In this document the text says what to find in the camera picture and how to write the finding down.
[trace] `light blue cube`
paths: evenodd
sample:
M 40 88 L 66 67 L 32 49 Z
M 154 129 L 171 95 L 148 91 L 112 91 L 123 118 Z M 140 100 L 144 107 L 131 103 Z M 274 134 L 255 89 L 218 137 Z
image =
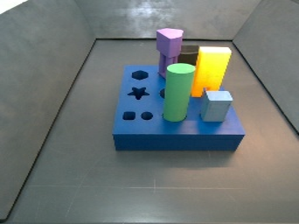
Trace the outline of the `light blue cube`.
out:
M 230 91 L 206 91 L 200 108 L 202 120 L 204 122 L 224 122 L 231 103 Z

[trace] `gray floor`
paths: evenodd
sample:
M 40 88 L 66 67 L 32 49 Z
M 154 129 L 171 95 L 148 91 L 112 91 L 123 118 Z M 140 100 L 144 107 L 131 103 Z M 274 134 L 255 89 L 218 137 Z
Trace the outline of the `gray floor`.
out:
M 8 223 L 299 222 L 298 135 L 234 45 L 190 43 L 231 47 L 238 151 L 115 151 L 123 65 L 159 53 L 151 40 L 98 41 Z

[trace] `blue shape sorter base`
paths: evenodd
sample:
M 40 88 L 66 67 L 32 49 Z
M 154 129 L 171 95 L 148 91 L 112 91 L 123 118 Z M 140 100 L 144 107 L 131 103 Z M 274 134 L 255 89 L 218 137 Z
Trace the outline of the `blue shape sorter base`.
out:
M 114 127 L 116 150 L 234 151 L 246 135 L 235 109 L 230 107 L 224 122 L 204 122 L 202 98 L 191 97 L 186 119 L 168 122 L 160 96 L 164 84 L 158 66 L 126 66 Z

